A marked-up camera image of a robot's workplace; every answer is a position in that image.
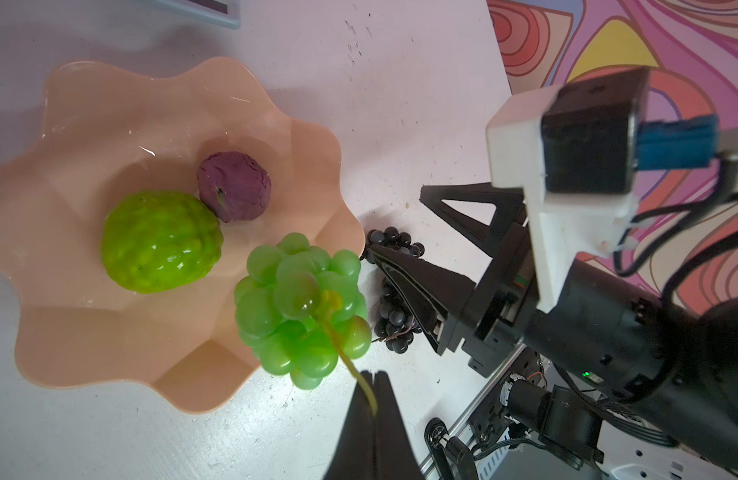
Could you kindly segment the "purple round fruit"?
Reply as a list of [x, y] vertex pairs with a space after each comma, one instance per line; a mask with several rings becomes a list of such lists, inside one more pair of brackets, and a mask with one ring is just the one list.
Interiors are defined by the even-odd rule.
[[197, 181], [199, 198], [224, 223], [255, 220], [270, 204], [270, 175], [245, 153], [210, 155], [200, 164]]

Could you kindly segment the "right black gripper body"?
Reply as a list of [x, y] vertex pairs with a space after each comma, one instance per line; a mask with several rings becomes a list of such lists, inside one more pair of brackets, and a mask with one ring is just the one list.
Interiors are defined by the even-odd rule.
[[538, 301], [525, 202], [500, 197], [493, 204], [490, 223], [473, 240], [490, 263], [464, 310], [473, 332], [463, 350], [470, 356], [468, 366], [485, 378], [511, 355]]

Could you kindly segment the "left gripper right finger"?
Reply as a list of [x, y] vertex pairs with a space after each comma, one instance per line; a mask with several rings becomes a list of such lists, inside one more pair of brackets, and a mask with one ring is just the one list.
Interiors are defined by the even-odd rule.
[[423, 480], [421, 468], [409, 441], [389, 375], [374, 377], [378, 399], [375, 419], [375, 478], [381, 480]]

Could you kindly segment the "dark purple grape bunch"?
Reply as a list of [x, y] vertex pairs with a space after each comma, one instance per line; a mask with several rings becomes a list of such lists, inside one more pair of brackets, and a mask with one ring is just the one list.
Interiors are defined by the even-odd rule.
[[[426, 251], [423, 243], [414, 242], [408, 232], [400, 231], [394, 226], [384, 230], [371, 229], [366, 234], [366, 245], [361, 258], [370, 264], [375, 263], [370, 252], [373, 245], [387, 247], [414, 258], [422, 257]], [[374, 342], [384, 344], [389, 351], [396, 354], [406, 353], [415, 335], [422, 333], [419, 320], [387, 277], [383, 277], [380, 284], [379, 307], [373, 332]]]

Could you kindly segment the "green bumpy round fruit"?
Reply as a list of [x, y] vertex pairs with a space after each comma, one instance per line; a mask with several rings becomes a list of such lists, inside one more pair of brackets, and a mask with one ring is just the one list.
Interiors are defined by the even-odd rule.
[[204, 278], [220, 260], [223, 243], [219, 220], [198, 198], [148, 190], [109, 212], [101, 260], [119, 286], [152, 294]]

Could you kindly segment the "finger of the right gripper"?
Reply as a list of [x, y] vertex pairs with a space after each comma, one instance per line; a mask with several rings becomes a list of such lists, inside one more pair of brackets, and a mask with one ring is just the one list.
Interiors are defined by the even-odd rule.
[[420, 202], [489, 257], [516, 264], [528, 257], [522, 189], [490, 183], [426, 185]]
[[368, 257], [408, 304], [436, 353], [456, 351], [473, 336], [475, 326], [466, 314], [473, 280], [381, 245], [370, 246]]

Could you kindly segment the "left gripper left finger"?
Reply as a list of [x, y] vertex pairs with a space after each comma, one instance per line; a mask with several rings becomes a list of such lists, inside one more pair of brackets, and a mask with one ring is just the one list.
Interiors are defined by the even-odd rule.
[[369, 399], [361, 384], [357, 383], [324, 480], [375, 478], [374, 426]]

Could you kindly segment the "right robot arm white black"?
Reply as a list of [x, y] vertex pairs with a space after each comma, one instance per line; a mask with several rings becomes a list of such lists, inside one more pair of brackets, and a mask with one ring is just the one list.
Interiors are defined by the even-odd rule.
[[575, 261], [557, 304], [543, 311], [520, 190], [426, 186], [421, 199], [491, 259], [473, 281], [427, 262], [394, 228], [368, 234], [367, 259], [436, 352], [462, 349], [488, 376], [524, 344], [653, 424], [652, 442], [685, 445], [738, 474], [738, 298], [697, 317]]

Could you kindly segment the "green grape bunch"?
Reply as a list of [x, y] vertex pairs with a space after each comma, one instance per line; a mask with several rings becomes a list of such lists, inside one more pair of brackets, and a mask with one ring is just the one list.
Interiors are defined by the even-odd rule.
[[360, 273], [355, 252], [330, 254], [290, 233], [250, 253], [247, 275], [234, 292], [235, 320], [268, 374], [313, 390], [343, 364], [376, 413], [377, 397], [355, 365], [373, 340]]

